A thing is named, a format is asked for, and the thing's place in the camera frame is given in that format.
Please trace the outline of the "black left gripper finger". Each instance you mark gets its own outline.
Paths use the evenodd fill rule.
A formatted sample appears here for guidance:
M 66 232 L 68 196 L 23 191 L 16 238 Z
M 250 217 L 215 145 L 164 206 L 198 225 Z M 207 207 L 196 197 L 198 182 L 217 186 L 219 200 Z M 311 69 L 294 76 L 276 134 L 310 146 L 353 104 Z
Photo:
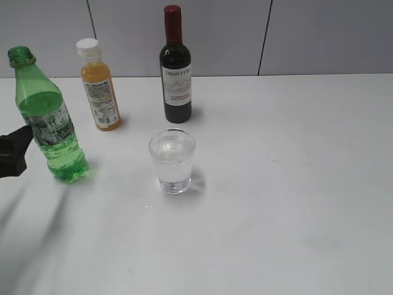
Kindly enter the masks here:
M 1 178 L 18 177 L 26 170 L 25 154 L 32 140 L 33 131 L 29 125 L 1 136 Z

